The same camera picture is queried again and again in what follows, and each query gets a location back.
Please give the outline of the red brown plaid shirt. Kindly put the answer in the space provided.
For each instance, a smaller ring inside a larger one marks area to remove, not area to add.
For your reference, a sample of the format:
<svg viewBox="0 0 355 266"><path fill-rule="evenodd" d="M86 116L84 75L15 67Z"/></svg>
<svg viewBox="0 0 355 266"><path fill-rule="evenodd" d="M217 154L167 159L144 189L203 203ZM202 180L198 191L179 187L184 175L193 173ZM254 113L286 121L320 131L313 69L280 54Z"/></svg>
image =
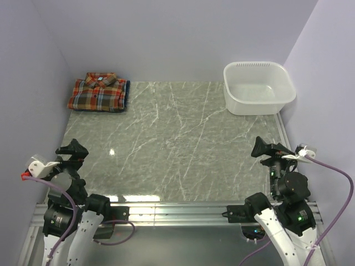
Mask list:
<svg viewBox="0 0 355 266"><path fill-rule="evenodd" d="M124 112L128 103L130 80L115 73L87 73L77 79L67 107L75 111Z"/></svg>

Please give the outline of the blue plaid shirt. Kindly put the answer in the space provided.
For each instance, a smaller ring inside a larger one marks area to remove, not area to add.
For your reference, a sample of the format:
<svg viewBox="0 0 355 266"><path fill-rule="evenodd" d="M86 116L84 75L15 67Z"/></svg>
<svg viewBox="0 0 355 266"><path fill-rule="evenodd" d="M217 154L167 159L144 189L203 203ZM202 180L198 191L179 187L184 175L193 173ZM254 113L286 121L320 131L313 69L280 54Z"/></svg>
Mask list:
<svg viewBox="0 0 355 266"><path fill-rule="evenodd" d="M108 86L88 86L77 79L67 107L76 111L124 112L130 96L130 81L119 79Z"/></svg>

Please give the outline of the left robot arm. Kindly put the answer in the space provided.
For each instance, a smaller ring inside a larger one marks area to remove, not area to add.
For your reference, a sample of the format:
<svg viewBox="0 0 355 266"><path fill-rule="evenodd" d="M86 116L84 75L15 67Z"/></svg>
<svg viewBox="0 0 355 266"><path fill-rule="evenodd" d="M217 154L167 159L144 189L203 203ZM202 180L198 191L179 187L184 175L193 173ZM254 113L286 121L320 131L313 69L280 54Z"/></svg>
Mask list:
<svg viewBox="0 0 355 266"><path fill-rule="evenodd" d="M111 218L110 199L87 193L78 170L89 152L78 140L72 139L55 153L55 165L42 178L51 184L44 214L42 264L83 265L97 228Z"/></svg>

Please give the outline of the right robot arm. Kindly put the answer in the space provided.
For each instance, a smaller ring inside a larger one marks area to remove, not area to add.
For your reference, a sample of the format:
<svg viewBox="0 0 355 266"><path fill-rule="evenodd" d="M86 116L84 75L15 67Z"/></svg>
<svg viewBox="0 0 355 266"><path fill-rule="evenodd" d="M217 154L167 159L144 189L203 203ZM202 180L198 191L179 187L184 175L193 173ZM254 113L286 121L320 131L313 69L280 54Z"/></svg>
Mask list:
<svg viewBox="0 0 355 266"><path fill-rule="evenodd" d="M244 214L265 230L284 265L303 265L317 237L316 221L307 198L308 179L297 172L296 154L281 143L268 144L257 137L251 156L268 167L273 206L262 192L245 199Z"/></svg>

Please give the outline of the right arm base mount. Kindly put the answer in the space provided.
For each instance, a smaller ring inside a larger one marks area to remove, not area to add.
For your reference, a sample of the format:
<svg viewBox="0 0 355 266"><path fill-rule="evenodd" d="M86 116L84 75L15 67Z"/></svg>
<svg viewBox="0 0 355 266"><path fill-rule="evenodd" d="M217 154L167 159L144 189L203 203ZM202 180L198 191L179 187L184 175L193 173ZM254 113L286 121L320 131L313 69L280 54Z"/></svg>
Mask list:
<svg viewBox="0 0 355 266"><path fill-rule="evenodd" d="M248 223L250 218L244 205L227 205L226 211L221 214L229 223Z"/></svg>

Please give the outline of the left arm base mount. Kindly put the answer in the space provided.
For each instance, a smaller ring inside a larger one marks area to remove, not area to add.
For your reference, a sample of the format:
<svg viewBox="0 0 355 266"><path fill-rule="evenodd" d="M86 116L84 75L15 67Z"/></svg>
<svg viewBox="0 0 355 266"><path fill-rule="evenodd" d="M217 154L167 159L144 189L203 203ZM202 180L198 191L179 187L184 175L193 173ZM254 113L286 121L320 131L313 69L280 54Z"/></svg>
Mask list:
<svg viewBox="0 0 355 266"><path fill-rule="evenodd" d="M129 219L130 207L128 206L111 206L107 221L112 220L123 220L127 221Z"/></svg>

